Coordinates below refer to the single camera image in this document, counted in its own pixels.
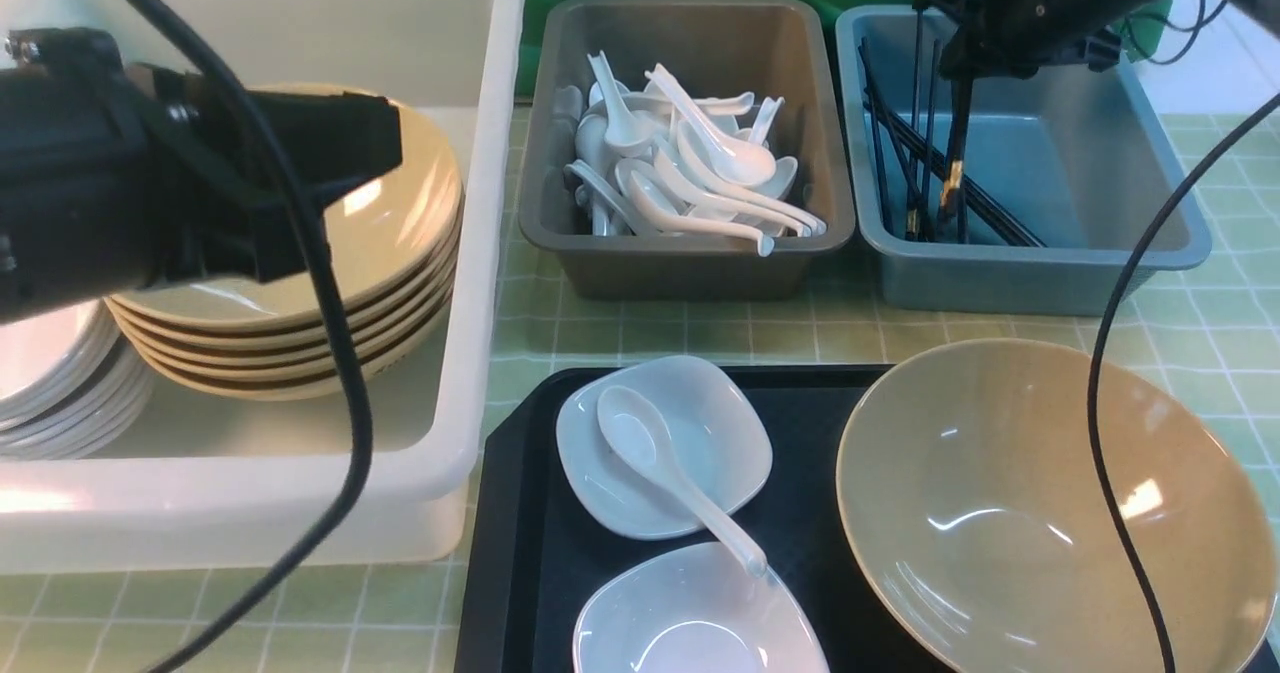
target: black cable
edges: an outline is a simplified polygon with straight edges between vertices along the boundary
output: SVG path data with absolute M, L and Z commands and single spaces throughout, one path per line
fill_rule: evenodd
M 1166 27 L 1166 29 L 1170 31 L 1196 32 L 1196 29 L 1203 29 L 1204 26 L 1210 26 L 1210 23 L 1216 20 L 1217 17 L 1220 17 L 1225 10 L 1226 10 L 1226 0 L 1219 0 L 1217 6 L 1213 6 L 1212 12 L 1207 17 L 1204 17 L 1203 20 L 1197 20 L 1192 23 L 1192 26 L 1179 26 L 1178 23 L 1171 22 L 1169 17 L 1162 17 L 1160 13 L 1152 13 L 1152 12 L 1132 13 L 1129 17 L 1133 18 L 1133 20 L 1152 20 L 1160 23 L 1161 26 Z
M 152 665 L 148 670 L 169 673 L 177 670 L 188 660 L 200 655 L 219 636 L 261 603 L 270 591 L 279 586 L 306 558 L 324 542 L 325 537 L 346 519 L 360 495 L 374 455 L 372 411 L 369 404 L 369 392 L 360 371 L 356 344 L 352 340 L 347 313 L 343 310 L 338 281 L 334 278 L 329 246 L 320 226 L 319 212 L 314 211 L 303 198 L 302 180 L 297 177 L 280 141 L 262 116 L 257 105 L 250 97 L 234 73 L 221 61 L 218 54 L 205 44 L 196 31 L 192 31 L 172 8 L 163 0 L 127 0 L 138 13 L 164 35 L 175 49 L 187 56 L 204 73 L 219 99 L 236 116 L 246 139 L 256 141 L 261 162 L 266 168 L 273 184 L 285 196 L 289 223 L 297 235 L 302 258 L 315 287 L 320 315 L 324 319 L 329 347 L 333 349 L 334 363 L 343 392 L 347 394 L 347 408 L 351 415 L 351 463 L 347 468 L 342 490 L 324 514 L 310 530 L 266 572 L 256 583 L 229 608 L 215 618 L 204 631 L 183 645 L 179 650 Z
M 1165 627 L 1165 617 L 1160 612 L 1160 603 L 1156 600 L 1156 591 L 1151 587 L 1151 580 L 1147 578 L 1147 572 L 1142 567 L 1142 560 L 1138 558 L 1138 550 L 1133 545 L 1133 537 L 1129 537 L 1129 530 L 1125 527 L 1124 516 L 1120 513 L 1120 505 L 1116 504 L 1115 491 L 1111 490 L 1111 477 L 1107 475 L 1106 462 L 1102 458 L 1102 436 L 1098 432 L 1098 383 L 1102 377 L 1102 354 L 1106 352 L 1107 336 L 1111 335 L 1111 325 L 1115 322 L 1116 312 L 1120 310 L 1120 301 L 1124 299 L 1125 290 L 1129 290 L 1129 284 L 1133 281 L 1134 273 L 1137 273 L 1138 262 L 1142 260 L 1147 249 L 1151 248 L 1152 241 L 1156 241 L 1156 234 L 1158 234 L 1160 228 L 1165 225 L 1167 219 L 1172 216 L 1176 211 L 1178 205 L 1187 198 L 1187 194 L 1193 186 L 1210 170 L 1219 159 L 1230 150 L 1236 141 L 1242 139 L 1244 134 L 1253 131 L 1254 125 L 1258 125 L 1263 118 L 1270 116 L 1271 113 L 1280 107 L 1280 95 L 1275 99 L 1268 100 L 1258 107 L 1252 116 L 1245 118 L 1240 125 L 1235 127 L 1235 131 L 1229 132 L 1219 145 L 1215 145 L 1212 150 L 1201 162 L 1185 178 L 1176 189 L 1174 194 L 1169 196 L 1165 206 L 1156 212 L 1156 218 L 1152 219 L 1151 225 L 1143 232 L 1142 237 L 1138 239 L 1138 244 L 1134 246 L 1133 253 L 1129 253 L 1129 260 L 1124 264 L 1124 269 L 1120 271 L 1120 278 L 1116 280 L 1115 289 L 1111 289 L 1111 299 L 1107 301 L 1107 308 L 1102 312 L 1102 322 L 1098 326 L 1097 342 L 1093 344 L 1093 360 L 1089 360 L 1089 389 L 1085 406 L 1088 407 L 1089 417 L 1089 448 L 1093 450 L 1093 467 L 1098 473 L 1098 482 L 1102 486 L 1102 495 L 1107 502 L 1107 511 L 1111 513 L 1111 522 L 1115 523 L 1116 535 L 1120 536 L 1120 545 L 1124 546 L 1125 555 L 1129 558 L 1129 564 L 1133 567 L 1134 577 L 1138 578 L 1138 586 L 1142 589 L 1142 596 L 1147 600 L 1147 609 L 1151 612 L 1152 623 L 1156 627 L 1156 636 L 1160 640 L 1160 654 L 1165 660 L 1165 672 L 1174 673 L 1174 645 L 1169 637 L 1169 629 Z
M 1147 61 L 1152 64 L 1152 67 L 1171 67 L 1174 63 L 1180 61 L 1183 58 L 1187 58 L 1188 52 L 1192 52 L 1192 47 L 1194 47 L 1196 41 L 1199 38 L 1201 31 L 1206 29 L 1206 27 L 1210 26 L 1210 23 L 1216 20 L 1216 18 L 1220 17 L 1222 12 L 1225 12 L 1226 0 L 1220 0 L 1217 6 L 1213 8 L 1211 13 L 1207 13 L 1207 8 L 1208 8 L 1208 0 L 1199 0 L 1199 12 L 1196 17 L 1196 22 L 1193 23 L 1193 26 L 1175 26 L 1167 17 L 1158 17 L 1158 14 L 1156 13 L 1133 13 L 1129 17 L 1124 18 L 1124 23 L 1123 26 L 1120 26 L 1121 32 L 1124 32 L 1125 38 L 1129 40 L 1129 47 L 1134 49 L 1135 52 L 1138 52 L 1138 55 L 1146 58 Z M 1166 29 L 1189 32 L 1190 37 L 1187 40 L 1187 44 L 1183 45 L 1183 49 L 1180 49 L 1179 52 L 1175 52 L 1171 58 L 1164 59 L 1164 61 L 1157 61 L 1155 52 L 1149 52 L 1149 50 L 1144 49 L 1142 44 L 1138 44 L 1138 38 L 1137 36 L 1134 36 L 1133 32 L 1134 18 L 1143 18 L 1143 20 L 1157 20 L 1162 23 L 1162 26 L 1165 26 Z

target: white plate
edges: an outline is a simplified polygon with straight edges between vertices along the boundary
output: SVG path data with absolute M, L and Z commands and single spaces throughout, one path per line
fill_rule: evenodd
M 102 398 L 101 404 L 84 409 L 78 418 L 70 418 L 22 440 L 6 441 L 4 448 L 0 448 L 0 455 L 22 459 L 50 458 L 52 450 L 74 448 L 79 441 L 91 439 L 108 427 L 116 415 L 133 404 L 141 383 L 155 376 L 146 363 L 140 366 L 137 354 L 128 354 L 120 360 L 119 366 L 125 370 L 124 377 Z
M 120 392 L 120 397 L 127 400 L 115 415 L 110 418 L 105 418 L 96 424 L 96 427 L 91 431 L 83 432 L 83 435 L 76 438 L 68 438 L 67 440 L 59 440 L 58 445 L 50 445 L 49 448 L 40 452 L 40 459 L 42 461 L 69 461 L 74 458 L 84 458 L 90 455 L 93 450 L 99 450 L 105 445 L 110 444 L 120 436 L 120 432 L 129 430 L 133 422 L 141 417 L 143 409 L 146 409 L 147 403 L 151 402 L 151 394 L 155 392 L 156 374 L 143 366 L 141 374 L 134 377 L 128 392 Z
M 773 468 L 768 432 L 750 400 L 721 368 L 690 354 L 649 360 L 600 377 L 564 400 L 556 441 L 570 486 L 602 526 L 626 537 L 659 540 L 703 527 L 609 449 L 595 420 L 605 386 L 626 385 L 662 409 L 685 472 L 728 513 L 764 486 Z
M 809 619 L 771 568 L 718 542 L 658 555 L 602 587 L 573 628 L 577 673 L 827 673 Z
M 128 366 L 119 366 L 120 360 L 125 354 L 134 360 L 136 366 L 142 363 L 137 353 L 133 353 L 133 345 L 129 345 L 129 342 L 120 336 L 111 345 L 106 358 L 92 371 L 88 380 L 60 399 L 58 404 L 41 415 L 36 415 L 29 421 L 0 429 L 0 447 L 36 435 L 36 432 L 41 432 L 51 426 L 82 418 L 87 409 L 102 404 L 102 400 L 118 389 L 125 377 L 128 377 L 128 374 L 131 374 Z
M 334 91 L 332 86 L 319 90 Z M 375 298 L 420 269 L 460 214 L 462 175 L 448 137 L 424 113 L 412 107 L 399 107 L 399 113 L 401 166 L 325 211 L 334 275 L 347 308 Z M 239 278 L 202 281 L 116 298 L 152 319 L 207 331 L 264 331 L 319 319 L 306 275 L 270 285 Z
M 73 365 L 102 316 L 99 299 L 0 326 L 0 418 Z
M 115 326 L 114 319 L 102 310 L 86 328 L 82 345 L 58 367 L 51 377 L 41 381 L 40 386 L 33 386 L 23 395 L 12 399 L 13 406 L 0 409 L 0 430 L 26 424 L 45 413 L 46 409 L 56 407 L 68 395 L 74 394 L 101 367 L 119 336 L 120 329 Z

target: chopstick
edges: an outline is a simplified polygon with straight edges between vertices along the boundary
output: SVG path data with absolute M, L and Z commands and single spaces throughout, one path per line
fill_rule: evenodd
M 881 118 L 882 111 L 876 105 L 876 99 L 873 96 L 867 96 L 867 106 L 872 113 L 872 148 L 876 154 L 876 184 L 879 187 L 879 200 L 881 200 L 881 221 L 884 224 L 884 230 L 893 230 L 893 211 L 888 203 L 888 177 L 884 171 L 884 146 L 881 143 Z
M 911 59 L 911 131 L 920 129 L 920 49 L 924 44 L 924 8 L 915 12 L 915 56 Z M 915 159 L 915 154 L 911 154 L 911 175 L 916 174 L 918 168 L 923 170 L 919 161 Z M 929 196 L 924 196 L 924 205 L 927 207 Z
M 942 41 L 933 38 L 933 67 L 931 68 L 932 73 L 929 75 L 929 105 L 928 105 L 928 113 L 925 113 L 925 123 L 924 123 L 924 141 L 927 141 L 928 145 L 933 145 L 933 120 L 938 111 L 937 107 L 938 61 L 941 59 L 941 55 L 942 55 Z M 923 188 L 925 207 L 928 207 L 929 205 L 929 193 L 931 193 L 929 189 L 932 189 L 933 187 L 933 171 L 929 170 L 929 168 L 932 168 L 932 164 L 928 162 L 922 164 L 920 166 L 920 178 L 923 178 L 923 180 L 920 180 L 920 187 Z
M 931 170 L 934 177 L 946 178 L 947 161 L 946 155 L 942 155 L 936 146 L 929 146 L 929 155 L 925 157 L 925 143 L 923 137 L 918 132 L 910 131 L 910 125 L 902 122 L 899 116 L 888 116 L 888 125 L 897 129 L 902 137 L 902 145 L 909 148 L 915 150 L 919 157 L 928 161 Z M 1004 205 L 998 203 L 996 198 L 992 198 L 982 186 L 978 186 L 969 175 L 961 178 L 961 184 L 969 198 L 969 205 L 973 206 L 973 212 L 982 218 L 983 223 L 996 232 L 1002 241 L 1007 244 L 1029 246 L 1029 248 L 1044 248 L 1044 242 L 1039 239 L 1037 234 L 1030 232 L 1030 228 L 1024 226 L 1018 218 L 1014 216 L 1005 209 Z
M 956 219 L 956 239 L 969 243 L 964 180 L 964 152 L 969 141 L 969 114 L 973 107 L 973 77 L 951 82 L 951 136 L 947 137 L 946 177 L 938 200 L 938 226 Z
M 897 120 L 895 114 L 888 111 L 888 105 L 884 104 L 884 96 L 881 93 L 879 86 L 876 83 L 876 75 L 872 73 L 872 63 L 867 54 L 867 38 L 861 40 L 858 45 L 858 55 L 863 61 L 863 70 L 867 75 L 867 90 L 865 93 L 868 99 L 874 100 L 876 107 L 872 109 L 873 120 Z M 893 155 L 897 159 L 899 166 L 902 169 L 902 177 L 906 180 L 906 241 L 932 241 L 933 239 L 933 226 L 928 216 L 922 216 L 925 202 L 923 194 L 920 194 L 919 186 L 916 186 L 914 170 L 906 161 L 906 154 L 902 154 L 902 141 L 900 139 L 900 132 L 892 125 L 887 125 L 890 143 L 893 148 Z

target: spoon handle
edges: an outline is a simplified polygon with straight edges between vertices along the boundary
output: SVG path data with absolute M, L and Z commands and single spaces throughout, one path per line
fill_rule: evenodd
M 650 225 L 658 228 L 659 232 L 690 232 L 690 234 L 741 237 L 741 239 L 755 243 L 755 252 L 760 255 L 760 258 L 773 253 L 774 242 L 772 237 L 764 235 L 759 228 L 745 226 L 741 223 L 708 221 L 703 218 L 677 216 L 675 212 L 663 211 L 653 198 L 649 198 L 650 189 L 652 194 L 662 194 L 652 180 L 640 177 L 639 171 L 632 171 L 631 182 L 625 194 L 635 205 L 641 216 L 648 218 Z
M 755 122 L 751 123 L 751 134 L 746 139 L 749 143 L 764 145 L 764 139 L 773 127 L 773 118 L 778 114 L 778 107 L 782 107 L 782 99 L 764 99 Z
M 719 127 L 694 102 L 694 99 L 690 99 L 690 95 L 686 93 L 685 88 L 681 88 L 676 77 L 671 74 L 671 70 L 667 70 L 662 63 L 658 63 L 645 75 L 671 100 L 671 104 L 676 106 L 676 111 L 680 111 L 681 118 L 685 118 L 692 129 L 698 131 L 704 143 L 723 148 L 719 136 L 723 136 L 724 132 L 719 131 Z
M 769 562 L 760 545 L 687 477 L 681 476 L 680 481 L 671 482 L 680 489 L 672 493 L 680 496 L 707 530 L 731 550 L 742 568 L 750 576 L 763 578 L 769 569 Z

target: beige plate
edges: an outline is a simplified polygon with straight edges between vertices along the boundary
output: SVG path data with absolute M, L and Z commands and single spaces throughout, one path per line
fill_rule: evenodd
M 951 668 L 1161 670 L 1156 632 L 1093 467 L 1089 357 L 959 342 L 891 368 L 836 463 L 867 581 Z M 1106 366 L 1102 450 L 1179 670 L 1239 670 L 1276 595 L 1266 514 L 1243 468 L 1156 386 Z
M 408 331 L 421 328 L 422 321 L 435 313 L 447 303 L 452 287 L 434 287 L 434 289 L 422 290 L 424 296 L 417 296 L 416 299 L 410 305 L 404 305 L 402 310 L 397 310 L 392 316 L 384 319 L 388 321 L 387 326 L 379 326 L 380 330 L 375 331 L 372 335 L 366 335 L 364 340 L 356 342 L 356 354 L 364 360 L 367 354 L 374 354 L 376 351 L 387 348 L 389 342 L 396 342 L 402 339 Z M 210 381 L 224 381 L 224 383 L 288 383 L 298 380 L 298 377 L 315 376 L 315 374 L 330 372 L 334 368 L 333 354 L 330 354 L 328 342 L 321 342 L 317 345 L 319 354 L 306 360 L 292 360 L 292 362 L 279 363 L 278 366 L 264 366 L 264 367 L 227 367 L 227 366 L 204 366 L 204 363 L 192 363 L 188 360 L 174 358 L 173 354 L 166 354 L 165 351 L 151 348 L 147 342 L 141 339 L 134 339 L 131 331 L 124 330 L 125 336 L 131 336 L 133 344 L 137 348 L 146 349 L 146 353 L 151 358 L 155 358 L 165 366 L 173 367 L 175 371 L 182 371 L 183 374 L 193 374 L 193 376 L 209 377 Z
M 425 266 L 415 269 L 403 284 L 385 290 L 381 298 L 367 301 L 362 307 L 348 310 L 347 325 L 353 330 L 387 317 L 392 310 L 402 308 L 406 301 L 419 293 L 425 285 L 448 284 L 447 278 L 452 276 L 453 262 L 457 260 L 457 243 L 461 225 L 453 225 L 449 234 L 448 246 L 439 248 L 438 253 L 426 260 Z M 197 328 L 175 326 L 173 322 L 151 319 L 146 313 L 129 308 L 127 301 L 119 298 L 106 299 L 113 316 L 118 322 L 128 322 L 133 330 L 146 331 L 148 336 L 164 342 L 165 345 L 178 351 L 183 358 L 197 360 L 202 363 L 219 363 L 221 360 L 241 357 L 242 354 L 291 354 L 303 345 L 316 345 L 325 340 L 324 325 L 320 317 L 305 325 L 283 328 L 275 331 L 260 331 L 259 334 L 218 334 L 218 331 L 201 331 Z
M 333 86 L 284 86 L 339 93 Z M 352 191 L 325 211 L 333 267 L 347 308 L 376 298 L 419 267 L 439 246 L 462 200 L 462 175 L 448 137 L 430 118 L 401 105 L 404 161 L 380 180 Z M 205 281 L 172 290 L 120 296 L 129 308 L 206 331 L 279 330 L 316 319 L 310 278 L 270 285 Z
M 426 319 L 420 328 L 412 330 L 403 339 L 390 342 L 385 349 L 370 354 L 366 360 L 361 360 L 360 372 L 364 374 L 365 380 L 372 380 L 374 376 L 392 367 L 398 360 L 412 353 L 417 345 L 421 345 L 431 335 L 431 331 L 440 322 L 448 319 L 448 305 L 443 305 L 438 313 Z M 342 390 L 342 383 L 334 372 L 298 377 L 298 380 L 288 383 L 224 383 L 210 380 L 210 377 L 205 376 L 195 376 L 195 374 L 183 374 L 178 368 L 165 366 L 159 360 L 151 358 L 147 351 L 138 351 L 138 354 L 142 354 L 142 358 L 147 363 L 151 363 L 152 368 L 156 368 L 164 377 L 169 377 L 170 381 L 179 383 L 179 385 L 188 386 L 192 390 L 206 392 L 207 394 L 224 398 L 243 400 L 306 400 Z

